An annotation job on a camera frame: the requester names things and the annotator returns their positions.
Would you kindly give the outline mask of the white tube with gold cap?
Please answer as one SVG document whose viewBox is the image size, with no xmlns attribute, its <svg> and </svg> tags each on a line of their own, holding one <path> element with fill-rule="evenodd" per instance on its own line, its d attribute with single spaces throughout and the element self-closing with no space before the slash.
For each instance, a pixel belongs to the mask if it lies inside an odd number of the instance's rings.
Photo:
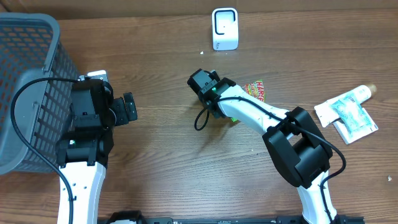
<svg viewBox="0 0 398 224">
<path fill-rule="evenodd" d="M 374 84 L 360 85 L 346 93 L 326 100 L 314 106 L 314 110 L 323 128 L 340 119 L 340 116 L 349 110 L 360 110 L 361 103 L 370 99 L 377 92 Z"/>
</svg>

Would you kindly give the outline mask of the white barcode scanner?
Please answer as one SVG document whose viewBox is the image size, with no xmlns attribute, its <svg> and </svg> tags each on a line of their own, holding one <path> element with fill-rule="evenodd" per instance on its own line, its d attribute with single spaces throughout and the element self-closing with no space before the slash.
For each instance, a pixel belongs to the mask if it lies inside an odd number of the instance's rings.
<svg viewBox="0 0 398 224">
<path fill-rule="evenodd" d="M 236 50 L 239 45 L 238 12 L 232 7 L 217 8 L 211 15 L 213 49 Z"/>
</svg>

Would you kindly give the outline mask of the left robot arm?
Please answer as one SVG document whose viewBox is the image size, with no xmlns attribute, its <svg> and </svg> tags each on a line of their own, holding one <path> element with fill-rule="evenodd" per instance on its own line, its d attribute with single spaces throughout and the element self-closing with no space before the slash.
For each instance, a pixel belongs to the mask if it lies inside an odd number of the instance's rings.
<svg viewBox="0 0 398 224">
<path fill-rule="evenodd" d="M 72 85 L 72 125 L 55 145 L 60 183 L 58 223 L 96 223 L 113 129 L 137 119 L 132 93 L 115 98 L 110 84 L 85 78 Z"/>
</svg>

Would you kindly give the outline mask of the white Hansaplast plaster box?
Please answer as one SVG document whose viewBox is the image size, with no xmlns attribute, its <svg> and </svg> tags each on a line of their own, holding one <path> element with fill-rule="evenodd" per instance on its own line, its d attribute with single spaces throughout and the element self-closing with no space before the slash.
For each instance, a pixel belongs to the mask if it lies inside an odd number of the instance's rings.
<svg viewBox="0 0 398 224">
<path fill-rule="evenodd" d="M 369 118 L 371 124 L 363 126 L 352 133 L 348 132 L 345 124 L 341 120 L 335 121 L 333 123 L 334 127 L 336 128 L 337 132 L 339 133 L 345 144 L 351 144 L 352 142 L 355 142 L 379 129 L 365 108 L 363 108 L 363 112 Z"/>
</svg>

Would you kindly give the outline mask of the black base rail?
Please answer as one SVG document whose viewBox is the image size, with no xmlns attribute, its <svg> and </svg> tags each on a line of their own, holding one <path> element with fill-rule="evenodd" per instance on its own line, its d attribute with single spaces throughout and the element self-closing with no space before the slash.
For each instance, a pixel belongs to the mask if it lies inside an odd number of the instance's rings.
<svg viewBox="0 0 398 224">
<path fill-rule="evenodd" d="M 307 223 L 302 216 L 279 216 L 275 218 L 197 218 L 173 219 L 170 217 L 145 218 L 141 211 L 130 210 L 113 213 L 108 219 L 98 219 L 97 223 L 137 223 L 137 224 L 302 224 Z"/>
</svg>

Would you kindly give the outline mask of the grey plastic shopping basket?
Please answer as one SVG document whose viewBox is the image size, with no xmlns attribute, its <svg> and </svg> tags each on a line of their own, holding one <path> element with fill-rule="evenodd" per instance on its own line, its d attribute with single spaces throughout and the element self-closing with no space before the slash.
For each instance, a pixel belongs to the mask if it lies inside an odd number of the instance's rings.
<svg viewBox="0 0 398 224">
<path fill-rule="evenodd" d="M 1 174 L 51 172 L 19 139 L 11 123 L 16 92 L 16 123 L 24 137 L 51 163 L 55 143 L 66 131 L 70 114 L 71 79 L 79 71 L 60 41 L 60 26 L 46 14 L 1 13 Z"/>
</svg>

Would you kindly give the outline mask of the teal tissue packet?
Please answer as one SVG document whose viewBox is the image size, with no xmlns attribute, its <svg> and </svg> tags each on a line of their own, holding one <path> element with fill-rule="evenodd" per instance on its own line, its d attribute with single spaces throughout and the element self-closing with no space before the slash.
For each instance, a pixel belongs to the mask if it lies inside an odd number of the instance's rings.
<svg viewBox="0 0 398 224">
<path fill-rule="evenodd" d="M 363 108 L 358 103 L 357 97 L 352 93 L 331 104 L 330 108 L 338 114 L 349 133 L 371 124 L 369 118 L 363 112 Z"/>
</svg>

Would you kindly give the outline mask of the colourful Haribo candy bag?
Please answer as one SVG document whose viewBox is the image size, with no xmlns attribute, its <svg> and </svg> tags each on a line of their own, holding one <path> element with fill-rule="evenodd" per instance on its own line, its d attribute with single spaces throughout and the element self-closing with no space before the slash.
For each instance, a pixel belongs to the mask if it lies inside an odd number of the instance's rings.
<svg viewBox="0 0 398 224">
<path fill-rule="evenodd" d="M 263 80 L 256 80 L 252 83 L 245 84 L 242 86 L 242 89 L 248 95 L 253 96 L 262 102 L 266 102 L 266 93 Z"/>
</svg>

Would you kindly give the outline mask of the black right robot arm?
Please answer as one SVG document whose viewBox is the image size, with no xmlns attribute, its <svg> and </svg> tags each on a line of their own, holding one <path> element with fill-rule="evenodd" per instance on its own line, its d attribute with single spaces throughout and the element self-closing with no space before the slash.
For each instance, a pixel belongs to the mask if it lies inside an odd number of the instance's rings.
<svg viewBox="0 0 398 224">
<path fill-rule="evenodd" d="M 328 181 L 342 173 L 329 173 L 334 152 L 342 153 L 327 141 L 309 113 L 268 105 L 246 93 L 215 71 L 198 69 L 187 81 L 203 105 L 202 112 L 216 118 L 235 118 L 262 136 L 278 173 L 297 188 L 306 223 L 341 223 L 343 218 L 331 202 Z"/>
</svg>

